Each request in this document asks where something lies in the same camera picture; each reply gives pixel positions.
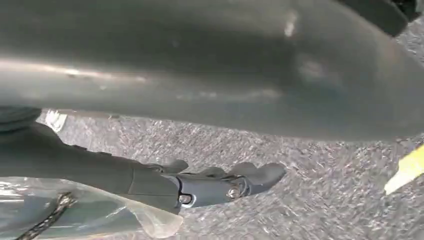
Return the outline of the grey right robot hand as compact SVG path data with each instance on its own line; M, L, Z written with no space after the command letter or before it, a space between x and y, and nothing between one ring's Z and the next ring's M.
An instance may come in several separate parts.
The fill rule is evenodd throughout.
M208 167L187 172L181 159L168 164L141 163L64 143L49 127L30 126L0 134L0 175L61 179L141 202L173 214L182 208L226 204L270 190L286 175L284 165L251 162L229 171Z

